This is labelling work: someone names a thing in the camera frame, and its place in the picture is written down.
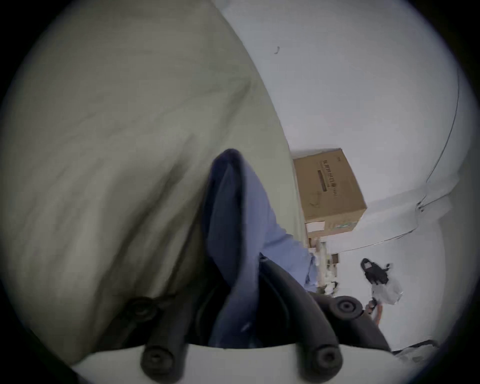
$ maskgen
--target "white wall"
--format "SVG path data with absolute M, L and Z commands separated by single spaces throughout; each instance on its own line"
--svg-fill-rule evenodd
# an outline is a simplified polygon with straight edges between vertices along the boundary
M 392 275 L 404 291 L 396 305 L 384 305 L 380 321 L 380 329 L 392 350 L 433 339 L 445 281 L 445 255 L 438 222 L 422 224 L 400 239 L 340 254 L 338 295 L 356 297 L 363 305 L 372 298 L 371 285 L 360 267 L 364 257 L 380 266 L 393 263 Z
M 480 136 L 460 170 L 450 193 L 452 210 L 440 219 L 446 280 L 435 338 L 444 341 L 461 315 L 480 276 Z
M 436 182 L 450 192 L 478 110 L 460 72 L 455 126 L 427 188 L 455 114 L 457 65 L 405 1 L 216 3 L 257 67 L 292 154 L 344 150 L 369 207 L 357 230 L 368 221 L 377 241 L 399 235 Z M 354 232 L 342 241 L 364 245 Z

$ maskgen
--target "wire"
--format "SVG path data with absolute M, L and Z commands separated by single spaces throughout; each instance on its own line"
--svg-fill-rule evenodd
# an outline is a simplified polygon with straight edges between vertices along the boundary
M 356 251 L 357 249 L 362 249 L 362 248 L 371 247 L 371 246 L 373 246 L 373 245 L 382 244 L 382 243 L 384 243 L 384 242 L 386 242 L 386 241 L 395 240 L 395 239 L 400 239 L 400 238 L 404 237 L 405 235 L 408 235 L 409 233 L 412 233 L 412 232 L 413 232 L 414 230 L 416 230 L 418 227 L 419 227 L 419 225 L 418 225 L 418 220 L 417 220 L 417 226 L 416 226 L 415 228 L 411 229 L 411 230 L 408 231 L 408 232 L 402 233 L 401 235 L 397 235 L 397 236 L 391 237 L 391 238 L 389 238 L 389 239 L 379 241 L 379 242 L 377 242 L 377 243 L 368 244 L 368 245 L 363 245 L 363 246 L 361 246 L 361 247 L 352 248 L 352 249 L 347 249 L 347 250 L 345 250 L 345 251 L 340 251 L 339 253 Z
M 428 177 L 425 181 L 425 184 L 428 183 L 428 180 L 430 179 L 430 177 L 432 176 L 433 174 L 433 171 L 435 171 L 435 168 L 437 168 L 437 165 L 438 163 L 440 162 L 440 159 L 442 158 L 444 152 L 445 152 L 445 149 L 447 148 L 447 144 L 448 144 L 448 141 L 450 140 L 450 136 L 452 135 L 452 131 L 453 131 L 453 126 L 455 124 L 455 119 L 456 119 L 456 113 L 458 111 L 458 101 L 460 99 L 460 72 L 458 70 L 458 67 L 456 69 L 456 105 L 455 105 L 455 113 L 453 115 L 453 120 L 452 120 L 452 126 L 450 127 L 450 132 L 448 133 L 448 136 L 447 136 L 447 140 L 445 142 L 445 145 L 442 149 L 442 151 L 440 152 L 440 156 L 438 156 L 438 159 L 437 161 L 435 162 L 435 165 L 433 166 L 432 170 L 430 171 L 430 173 L 428 174 Z M 426 199 L 427 197 L 427 194 L 425 194 L 425 196 L 417 203 L 417 209 L 415 210 L 416 212 L 418 210 L 421 210 L 423 212 L 423 208 L 426 207 L 428 204 L 431 204 L 431 203 L 434 203 L 436 202 L 437 200 L 440 200 L 442 197 L 444 196 L 441 196 L 439 197 L 438 199 L 435 199 L 425 205 L 421 205 L 423 203 L 423 201 Z M 349 249 L 349 250 L 346 250 L 346 251 L 342 251 L 342 252 L 349 252 L 349 251 L 356 251 L 357 249 L 362 249 L 362 248 L 366 248 L 366 247 L 371 247 L 373 245 L 378 245 L 378 244 L 382 244 L 386 241 L 390 241 L 390 240 L 395 240 L 395 239 L 400 239 L 402 237 L 404 237 L 405 235 L 408 235 L 410 233 L 412 233 L 414 230 L 416 230 L 418 227 L 419 227 L 419 221 L 418 221 L 418 217 L 415 218 L 416 221 L 417 221 L 417 226 L 415 228 L 413 228 L 412 230 L 408 231 L 408 232 L 405 232 L 405 233 L 402 233 L 401 235 L 398 235 L 398 236 L 394 236 L 392 238 L 389 238 L 389 239 L 386 239 L 386 240 L 382 240 L 382 241 L 379 241 L 377 243 L 374 243 L 374 244 L 368 244 L 368 245 L 363 245 L 362 247 L 357 247 L 357 248 L 352 248 L 352 249 Z
M 433 166 L 432 170 L 428 174 L 428 177 L 425 180 L 425 184 L 427 184 L 428 180 L 430 180 L 430 177 L 432 176 L 433 171 L 435 171 L 435 168 L 437 168 L 437 165 L 438 165 L 440 159 L 442 158 L 442 155 L 444 154 L 445 149 L 447 148 L 447 144 L 448 144 L 448 141 L 450 140 L 450 136 L 452 135 L 452 131 L 453 131 L 453 126 L 455 124 L 456 113 L 458 111 L 458 101 L 459 101 L 459 99 L 460 99 L 460 71 L 458 70 L 458 67 L 457 67 L 457 69 L 456 69 L 456 105 L 455 105 L 455 113 L 453 115 L 453 120 L 452 120 L 452 126 L 450 127 L 450 132 L 448 133 L 445 145 L 444 145 L 442 151 L 440 152 L 440 156 L 438 156 L 438 159 L 435 162 L 435 165 Z M 426 197 L 427 197 L 427 194 L 425 194 L 425 196 L 417 203 L 417 206 L 420 206 L 423 203 L 423 200 L 425 200 Z

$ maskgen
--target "black knob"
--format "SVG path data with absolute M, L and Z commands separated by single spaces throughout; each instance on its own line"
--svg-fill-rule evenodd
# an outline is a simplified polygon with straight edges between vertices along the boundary
M 142 358 L 142 368 L 151 377 L 169 373 L 174 363 L 172 354 L 162 348 L 146 349 Z
M 329 304 L 330 312 L 339 320 L 353 320 L 363 312 L 362 304 L 351 296 L 336 297 Z
M 315 351 L 314 369 L 319 372 L 337 370 L 342 366 L 342 354 L 338 347 L 322 347 Z

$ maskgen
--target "white surface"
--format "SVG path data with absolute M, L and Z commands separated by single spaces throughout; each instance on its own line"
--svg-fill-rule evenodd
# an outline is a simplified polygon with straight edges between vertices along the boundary
M 314 221 L 313 223 L 307 223 L 307 232 L 323 231 L 325 229 L 324 221 Z
M 366 237 L 399 235 L 425 194 L 426 203 L 451 191 L 455 184 L 445 186 L 456 179 L 478 109 L 460 72 L 455 126 L 425 185 L 452 125 L 457 67 L 443 41 L 406 2 L 216 4 L 255 63 L 293 155 L 343 149 L 368 209 L 342 241 L 360 246 Z
M 440 219 L 446 279 L 441 316 L 435 338 L 444 341 L 480 276 L 480 137 L 472 146 L 460 170 L 460 182 L 449 195 L 452 210 Z
M 392 276 L 403 288 L 396 305 L 385 305 L 380 329 L 392 350 L 406 348 L 434 337 L 445 282 L 445 254 L 438 222 L 421 225 L 400 239 L 343 252 L 339 255 L 338 295 L 356 297 L 365 305 L 371 285 L 360 261 L 366 257 L 385 266 L 393 263 Z
M 331 384 L 403 383 L 411 369 L 385 351 L 340 346 L 343 366 Z M 93 384 L 152 384 L 140 368 L 143 347 L 88 356 L 73 369 Z M 221 349 L 190 345 L 179 383 L 305 383 L 295 345 Z

